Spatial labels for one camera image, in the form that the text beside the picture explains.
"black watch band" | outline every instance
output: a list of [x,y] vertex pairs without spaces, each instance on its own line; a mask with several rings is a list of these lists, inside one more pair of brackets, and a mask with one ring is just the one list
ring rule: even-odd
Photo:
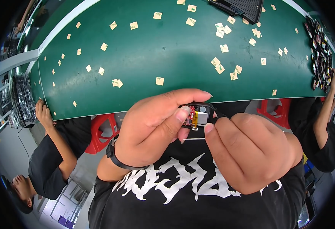
[[143,167],[132,167],[126,164],[123,164],[118,160],[118,158],[115,156],[115,149],[112,144],[108,146],[106,149],[106,157],[110,158],[111,161],[118,167],[123,168],[123,169],[129,169],[129,170],[141,170],[141,169],[147,169],[149,166],[143,166]]

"green mat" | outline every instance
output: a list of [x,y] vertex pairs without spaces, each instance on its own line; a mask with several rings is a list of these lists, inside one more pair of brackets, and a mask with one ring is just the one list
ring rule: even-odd
[[[188,4],[197,6],[196,12],[187,11]],[[185,5],[175,0],[97,2],[66,25],[42,52],[30,76],[36,82],[32,83],[34,97],[45,95],[52,113],[56,112],[53,119],[59,120],[126,111],[143,98],[179,88],[208,91],[214,96],[209,102],[324,96],[310,86],[313,74],[305,18],[281,0],[265,1],[264,8],[258,27],[244,24],[241,17],[230,24],[228,15],[206,0],[187,0]],[[154,12],[162,12],[162,18],[153,19]],[[194,26],[185,23],[188,17],[196,20]],[[117,27],[111,30],[114,21]],[[135,21],[138,28],[131,30]],[[232,30],[223,38],[215,35],[219,22]],[[261,31],[261,38],[254,36],[254,28]],[[250,38],[257,41],[254,47]],[[100,49],[103,43],[108,45],[106,51]],[[223,44],[229,52],[221,52]],[[287,55],[280,56],[279,48],[285,47]],[[225,68],[221,74],[211,64],[215,57]],[[266,58],[266,65],[261,65],[261,58]],[[34,70],[37,64],[40,75]],[[242,72],[237,80],[230,80],[236,65]],[[100,67],[105,69],[103,75],[98,73]],[[164,78],[163,86],[155,84],[156,77]],[[123,86],[113,87],[114,79]]]

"watch strap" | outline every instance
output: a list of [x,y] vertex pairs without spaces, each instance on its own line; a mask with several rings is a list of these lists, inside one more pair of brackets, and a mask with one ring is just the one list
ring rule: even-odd
[[123,168],[123,169],[129,169],[129,170],[142,170],[142,169],[147,169],[147,166],[143,166],[143,167],[132,167],[126,164],[123,164],[122,162],[120,162],[118,160],[118,158],[115,156],[115,148],[113,144],[110,144],[108,146],[108,148],[106,149],[106,157],[110,158],[111,161],[118,167]]

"light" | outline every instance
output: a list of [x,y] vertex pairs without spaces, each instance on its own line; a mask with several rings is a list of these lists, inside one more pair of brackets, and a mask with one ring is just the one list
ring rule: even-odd
[[30,27],[31,27],[31,26],[28,26],[28,27],[26,28],[26,30],[25,30],[25,34],[26,34],[26,35],[28,35],[28,33],[29,33],[29,31],[30,31]]

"red stool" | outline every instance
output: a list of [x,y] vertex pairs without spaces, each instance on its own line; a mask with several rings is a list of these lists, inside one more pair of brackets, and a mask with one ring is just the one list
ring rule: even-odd
[[280,98],[282,103],[281,105],[277,105],[275,108],[275,116],[280,115],[280,117],[276,118],[273,115],[267,112],[267,102],[268,100],[262,100],[261,108],[257,108],[257,112],[269,118],[270,120],[274,121],[278,125],[285,127],[286,129],[291,129],[289,125],[289,109],[291,104],[291,98]]
[[[113,134],[111,137],[103,137],[101,134],[103,133],[99,130],[99,127],[106,121],[109,120],[111,130]],[[97,154],[101,150],[103,150],[111,141],[113,137],[119,134],[119,130],[117,130],[117,123],[114,118],[114,114],[104,114],[98,115],[91,121],[91,143],[86,148],[85,153],[89,154]],[[101,142],[100,139],[106,139],[106,142]]]

